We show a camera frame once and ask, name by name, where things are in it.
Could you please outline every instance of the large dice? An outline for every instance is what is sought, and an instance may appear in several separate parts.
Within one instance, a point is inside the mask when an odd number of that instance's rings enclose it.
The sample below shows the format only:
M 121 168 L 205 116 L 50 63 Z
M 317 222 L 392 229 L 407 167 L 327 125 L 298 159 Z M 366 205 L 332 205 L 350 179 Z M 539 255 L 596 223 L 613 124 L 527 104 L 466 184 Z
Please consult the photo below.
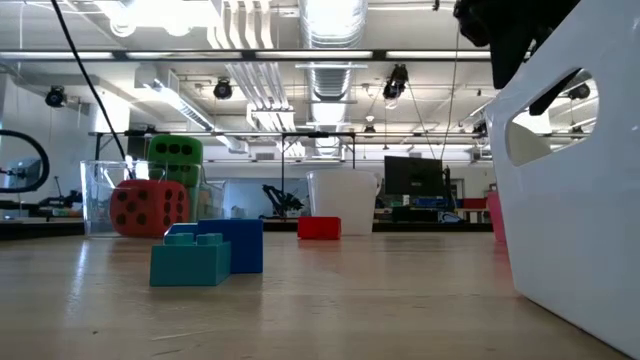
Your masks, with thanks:
M 124 236 L 161 237 L 173 223 L 189 219 L 187 195 L 175 181 L 125 180 L 111 195 L 111 223 Z
M 178 135 L 157 135 L 149 144 L 149 176 L 177 181 L 185 187 L 197 186 L 202 165 L 202 143 Z

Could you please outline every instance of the black cable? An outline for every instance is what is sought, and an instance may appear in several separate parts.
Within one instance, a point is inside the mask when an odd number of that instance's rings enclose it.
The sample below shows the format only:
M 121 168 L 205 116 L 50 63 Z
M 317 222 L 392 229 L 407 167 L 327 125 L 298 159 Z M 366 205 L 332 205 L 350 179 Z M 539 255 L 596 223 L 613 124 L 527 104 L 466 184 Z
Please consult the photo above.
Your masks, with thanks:
M 73 57 L 76 59 L 78 63 L 78 67 L 82 72 L 82 76 L 84 80 L 89 85 L 89 89 L 91 89 L 91 93 L 93 97 L 96 99 L 98 106 L 100 107 L 100 111 L 104 116 L 107 125 L 109 126 L 109 131 L 111 131 L 111 135 L 113 135 L 113 140 L 115 140 L 116 145 L 118 146 L 118 150 L 120 151 L 120 156 L 122 156 L 122 160 L 125 160 L 124 148 L 122 147 L 122 143 L 120 143 L 120 139 L 118 139 L 118 134 L 113 129 L 113 125 L 111 125 L 111 120 L 109 119 L 109 115 L 107 114 L 107 109 L 104 107 L 102 103 L 102 99 L 100 99 L 100 95 L 96 91 L 96 88 L 93 86 L 93 82 L 91 78 L 89 78 L 89 74 L 87 74 L 87 70 L 84 68 L 84 64 L 82 64 L 82 60 L 80 59 L 80 55 L 78 54 L 78 50 L 76 49 L 76 45 L 73 43 L 73 39 L 71 39 L 71 34 L 69 34 L 69 29 L 67 28 L 67 23 L 64 21 L 64 17 L 62 16 L 62 11 L 60 10 L 60 6 L 58 6 L 57 0 L 51 0 L 51 5 L 53 5 L 53 10 L 56 12 L 56 16 L 58 17 L 58 21 L 60 22 L 60 27 L 62 28 L 62 32 L 64 33 L 64 37 L 67 39 L 67 43 L 69 44 L 69 48 L 71 48 L 71 52 L 73 53 Z
M 31 191 L 38 190 L 42 185 L 44 185 L 44 183 L 49 178 L 49 170 L 50 170 L 49 156 L 47 156 L 47 153 L 46 151 L 44 151 L 44 148 L 42 147 L 42 145 L 40 145 L 40 143 L 38 143 L 31 136 L 23 134 L 21 132 L 17 132 L 17 131 L 0 130 L 0 136 L 17 137 L 18 139 L 26 141 L 29 145 L 33 146 L 33 148 L 36 149 L 36 151 L 38 152 L 38 155 L 40 156 L 40 159 L 42 160 L 42 175 L 40 175 L 40 178 L 38 179 L 38 181 L 36 181 L 31 185 L 27 185 L 23 188 L 17 188 L 17 189 L 0 188 L 0 194 L 19 194 L 23 192 L 31 192 Z

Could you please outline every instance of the table surface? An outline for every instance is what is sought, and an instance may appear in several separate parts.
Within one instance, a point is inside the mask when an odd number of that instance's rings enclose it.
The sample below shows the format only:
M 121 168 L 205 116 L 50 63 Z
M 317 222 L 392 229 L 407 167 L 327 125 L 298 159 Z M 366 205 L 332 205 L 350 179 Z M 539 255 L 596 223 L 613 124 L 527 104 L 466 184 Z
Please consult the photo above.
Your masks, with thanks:
M 520 296 L 493 234 L 265 234 L 265 272 L 150 288 L 151 240 L 0 243 L 0 359 L 624 359 Z

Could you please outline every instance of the black monitor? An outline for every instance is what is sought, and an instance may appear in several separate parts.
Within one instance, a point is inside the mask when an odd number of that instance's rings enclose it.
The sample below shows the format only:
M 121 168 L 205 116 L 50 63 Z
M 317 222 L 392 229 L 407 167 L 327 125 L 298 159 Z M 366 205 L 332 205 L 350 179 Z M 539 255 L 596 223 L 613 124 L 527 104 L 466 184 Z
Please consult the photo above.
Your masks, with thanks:
M 445 196 L 441 160 L 385 156 L 384 177 L 389 195 Z

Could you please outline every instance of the wall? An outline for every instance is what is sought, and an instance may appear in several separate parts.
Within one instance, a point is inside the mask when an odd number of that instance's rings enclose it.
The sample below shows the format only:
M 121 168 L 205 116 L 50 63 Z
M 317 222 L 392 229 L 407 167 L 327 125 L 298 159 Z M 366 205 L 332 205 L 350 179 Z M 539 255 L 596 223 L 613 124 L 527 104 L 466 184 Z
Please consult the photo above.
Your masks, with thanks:
M 252 150 L 252 158 L 255 158 L 256 152 L 273 152 L 273 147 L 254 147 Z M 386 151 L 386 152 L 372 152 L 367 151 L 367 159 L 363 159 L 362 151 L 357 151 L 356 156 L 356 169 L 370 171 L 378 173 L 384 176 L 384 163 L 383 159 L 385 155 L 388 156 L 408 156 L 406 151 Z M 247 162 L 251 158 L 247 155 L 234 155 L 229 154 L 226 148 L 222 146 L 206 146 L 205 147 L 205 159 L 225 159 L 226 161 L 235 162 L 214 162 L 205 164 L 205 171 L 207 178 L 275 178 L 281 177 L 280 163 L 267 163 Z M 445 165 L 451 168 L 452 179 L 464 180 L 464 196 L 467 198 L 479 198 L 484 197 L 485 192 L 489 189 L 489 184 L 496 182 L 495 173 L 493 171 L 493 164 L 469 164 L 463 160 L 457 161 L 445 161 Z M 299 163 L 299 164 L 285 164 L 285 178 L 306 178 L 306 174 L 312 170 L 319 169 L 350 169 L 352 167 L 350 159 L 347 159 L 345 163 L 331 163 L 331 164 L 319 164 L 319 163 Z
M 244 210 L 244 218 L 256 219 L 260 215 L 272 216 L 273 205 L 267 195 L 262 191 L 262 185 L 271 185 L 280 189 L 280 179 L 226 179 L 224 194 L 224 215 L 231 217 L 232 207 L 237 206 Z M 285 180 L 285 191 L 295 193 L 298 200 L 303 201 L 309 190 L 306 179 Z
M 88 136 L 95 125 L 96 108 L 83 104 L 80 111 L 66 107 L 52 109 L 44 98 L 14 84 L 8 75 L 0 75 L 0 123 L 3 129 L 23 132 L 36 139 L 45 149 L 51 163 L 47 182 L 36 192 L 22 194 L 21 200 L 38 202 L 48 196 L 58 196 L 54 176 L 59 176 L 64 195 L 81 189 L 80 161 L 93 159 L 95 138 Z M 8 161 L 34 156 L 32 148 L 21 140 L 2 138 L 0 166 Z M 119 153 L 114 142 L 102 152 L 102 159 L 117 160 Z M 0 198 L 17 200 L 16 195 L 1 194 Z

